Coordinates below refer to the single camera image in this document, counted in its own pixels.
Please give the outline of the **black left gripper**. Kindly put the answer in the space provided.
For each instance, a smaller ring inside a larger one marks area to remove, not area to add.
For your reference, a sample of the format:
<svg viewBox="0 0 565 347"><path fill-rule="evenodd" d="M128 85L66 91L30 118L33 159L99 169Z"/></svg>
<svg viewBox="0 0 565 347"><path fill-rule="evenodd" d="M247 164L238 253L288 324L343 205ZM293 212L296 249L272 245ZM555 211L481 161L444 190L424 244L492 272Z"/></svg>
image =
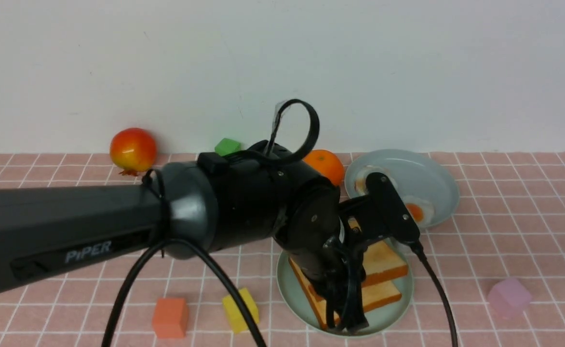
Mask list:
<svg viewBox="0 0 565 347"><path fill-rule="evenodd" d="M292 213L287 251L311 294L326 301L326 331L353 334L368 327L361 289L389 279L388 211L371 195L345 202L315 195Z"/></svg>

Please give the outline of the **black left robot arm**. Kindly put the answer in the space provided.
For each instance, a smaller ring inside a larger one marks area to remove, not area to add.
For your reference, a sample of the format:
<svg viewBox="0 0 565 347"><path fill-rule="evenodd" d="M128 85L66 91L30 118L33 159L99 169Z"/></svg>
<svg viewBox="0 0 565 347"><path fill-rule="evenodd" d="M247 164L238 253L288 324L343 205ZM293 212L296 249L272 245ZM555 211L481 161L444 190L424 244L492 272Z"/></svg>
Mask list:
<svg viewBox="0 0 565 347"><path fill-rule="evenodd" d="M397 232L388 179L372 173L368 187L368 196L340 202L339 189L298 152L261 141L152 169L139 185L0 189L0 294L146 250L120 288L108 346L130 286L157 251L198 255L239 298L211 254L272 238L326 299L329 314L342 314L341 323L327 325L355 332L367 325L363 253Z"/></svg>

